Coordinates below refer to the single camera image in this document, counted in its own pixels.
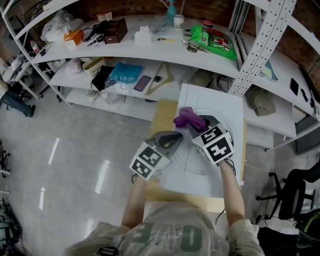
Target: purple object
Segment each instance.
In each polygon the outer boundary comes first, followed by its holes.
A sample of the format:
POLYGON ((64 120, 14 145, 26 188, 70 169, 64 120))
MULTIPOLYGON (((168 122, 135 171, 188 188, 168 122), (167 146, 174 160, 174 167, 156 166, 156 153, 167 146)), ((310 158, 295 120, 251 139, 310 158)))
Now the purple object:
POLYGON ((207 129, 206 121, 195 114, 194 110, 190 106, 181 108, 179 116, 173 120, 173 123, 177 128, 183 128, 188 123, 192 124, 199 132, 204 132, 207 129))

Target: green package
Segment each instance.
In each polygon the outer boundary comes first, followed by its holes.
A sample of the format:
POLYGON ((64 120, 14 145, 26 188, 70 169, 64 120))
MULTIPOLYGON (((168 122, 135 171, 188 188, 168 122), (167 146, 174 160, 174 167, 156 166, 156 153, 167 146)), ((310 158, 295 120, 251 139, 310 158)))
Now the green package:
POLYGON ((194 26, 190 33, 192 36, 189 41, 197 43, 213 54, 237 60, 234 45, 226 34, 212 28, 204 28, 201 25, 194 26))

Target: person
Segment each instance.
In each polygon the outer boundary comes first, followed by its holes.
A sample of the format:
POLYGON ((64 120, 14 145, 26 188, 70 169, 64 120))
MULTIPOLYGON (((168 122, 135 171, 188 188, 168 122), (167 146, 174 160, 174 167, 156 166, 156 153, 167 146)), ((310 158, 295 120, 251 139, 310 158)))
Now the person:
POLYGON ((36 109, 35 105, 27 105, 19 95, 10 91, 9 85, 2 79, 2 77, 0 77, 0 103, 7 104, 30 118, 34 116, 36 109))
POLYGON ((166 202, 144 219, 146 181, 137 176, 121 226, 100 222, 83 241, 64 251, 65 256, 210 255, 263 256, 258 226, 245 219, 245 204, 233 167, 219 163, 226 218, 227 241, 218 236, 209 218, 186 202, 166 202))

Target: shoe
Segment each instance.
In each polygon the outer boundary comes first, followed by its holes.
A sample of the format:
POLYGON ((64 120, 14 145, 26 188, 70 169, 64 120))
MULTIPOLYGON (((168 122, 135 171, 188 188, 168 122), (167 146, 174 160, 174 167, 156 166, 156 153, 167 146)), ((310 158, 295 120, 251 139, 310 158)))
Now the shoe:
POLYGON ((33 105, 33 106, 31 107, 31 113, 30 113, 30 115, 29 115, 30 118, 32 118, 32 117, 34 116, 35 109, 36 109, 36 106, 33 105))

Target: brick wall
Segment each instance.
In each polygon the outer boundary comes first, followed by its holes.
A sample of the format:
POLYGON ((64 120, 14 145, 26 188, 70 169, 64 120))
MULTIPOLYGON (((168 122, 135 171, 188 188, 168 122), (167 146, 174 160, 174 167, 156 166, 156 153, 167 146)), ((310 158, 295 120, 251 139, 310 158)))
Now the brick wall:
MULTIPOLYGON (((27 24, 30 17, 26 15, 26 10, 37 1, 38 0, 21 0, 14 6, 10 13, 12 15, 18 15, 22 22, 27 24)), ((235 0, 186 0, 183 14, 188 18, 197 20, 206 19, 215 24, 228 27, 234 3, 235 0)), ((175 6, 178 12, 180 11, 181 4, 182 0, 176 0, 175 6)), ((166 8, 158 0, 80 0, 69 5, 66 9, 75 17, 81 18, 84 21, 96 19, 97 13, 101 12, 112 12, 114 17, 124 15, 154 15, 166 12, 166 8)), ((315 36, 320 39, 320 27, 318 25, 320 9, 311 0, 297 0, 293 16, 309 31, 314 32, 315 36)), ((45 23, 46 20, 30 30, 31 35, 38 44, 43 44, 40 40, 40 35, 45 23)), ((2 21, 0 23, 0 33, 3 33, 3 31, 2 21)), ((252 36, 256 35, 253 6, 249 9, 243 31, 252 36)), ((319 58, 317 53, 313 49, 310 49, 308 43, 290 27, 284 32, 277 49, 299 65, 302 65, 307 71, 313 67, 319 58)), ((10 52, 4 49, 1 38, 0 56, 5 60, 12 59, 10 52)), ((311 73, 311 78, 320 92, 319 70, 320 67, 315 68, 311 73)))

